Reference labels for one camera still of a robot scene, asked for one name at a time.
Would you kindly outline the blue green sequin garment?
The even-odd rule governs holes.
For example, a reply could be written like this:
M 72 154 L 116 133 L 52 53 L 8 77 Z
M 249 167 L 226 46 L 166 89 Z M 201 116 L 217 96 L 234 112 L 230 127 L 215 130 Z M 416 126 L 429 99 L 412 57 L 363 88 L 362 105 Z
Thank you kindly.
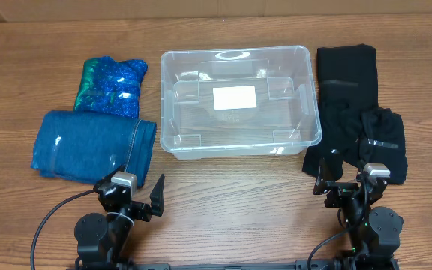
M 104 56 L 85 61 L 73 109 L 137 119 L 147 70 L 142 59 L 116 61 Z

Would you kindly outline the large black garment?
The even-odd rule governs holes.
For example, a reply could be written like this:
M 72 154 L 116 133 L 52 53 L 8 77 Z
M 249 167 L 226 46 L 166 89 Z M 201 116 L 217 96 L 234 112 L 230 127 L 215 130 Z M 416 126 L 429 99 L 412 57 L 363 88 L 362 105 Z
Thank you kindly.
M 323 123 L 358 116 L 379 106 L 374 47 L 321 47 L 316 54 L 319 109 Z

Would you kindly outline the small black garment bundle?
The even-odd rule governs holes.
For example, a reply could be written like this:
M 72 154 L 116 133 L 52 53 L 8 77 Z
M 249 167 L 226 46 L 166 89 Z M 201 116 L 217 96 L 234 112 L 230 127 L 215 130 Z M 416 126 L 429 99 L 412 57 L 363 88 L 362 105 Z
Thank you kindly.
M 362 131 L 363 109 L 346 101 L 321 101 L 319 108 L 322 140 L 307 149 L 302 171 L 317 177 L 320 160 L 324 159 L 333 178 L 339 180 L 343 176 L 344 155 L 356 145 Z

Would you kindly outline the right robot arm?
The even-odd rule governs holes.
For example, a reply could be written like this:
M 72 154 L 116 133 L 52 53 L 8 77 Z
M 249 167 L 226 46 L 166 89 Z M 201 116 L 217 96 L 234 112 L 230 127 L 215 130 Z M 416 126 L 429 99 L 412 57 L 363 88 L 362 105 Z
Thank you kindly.
M 372 205 L 383 197 L 390 179 L 381 163 L 365 163 L 354 181 L 338 182 L 325 160 L 319 162 L 313 194 L 326 195 L 325 207 L 338 210 L 343 230 L 320 242 L 307 258 L 308 269 L 398 269 L 394 252 L 400 247 L 404 219 L 386 207 Z M 336 239 L 349 236 L 352 246 L 335 258 L 314 262 L 315 253 Z

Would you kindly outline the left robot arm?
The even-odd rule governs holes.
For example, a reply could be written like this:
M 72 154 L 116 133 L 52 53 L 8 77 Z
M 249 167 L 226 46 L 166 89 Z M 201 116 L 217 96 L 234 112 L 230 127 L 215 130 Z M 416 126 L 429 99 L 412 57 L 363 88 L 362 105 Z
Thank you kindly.
M 122 251 L 136 221 L 149 222 L 164 213 L 164 182 L 161 175 L 149 204 L 132 200 L 137 191 L 137 177 L 116 170 L 93 188 L 106 214 L 91 213 L 81 217 L 74 228 L 78 242 L 76 269 L 134 269 Z

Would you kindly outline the dark blue jeans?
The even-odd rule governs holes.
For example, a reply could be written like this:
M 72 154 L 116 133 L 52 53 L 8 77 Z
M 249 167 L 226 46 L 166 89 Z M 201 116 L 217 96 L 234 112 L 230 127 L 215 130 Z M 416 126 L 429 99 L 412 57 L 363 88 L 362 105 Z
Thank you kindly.
M 141 188 L 156 132 L 154 122 L 138 118 L 53 110 L 43 118 L 31 168 L 43 177 L 94 185 L 122 167 Z

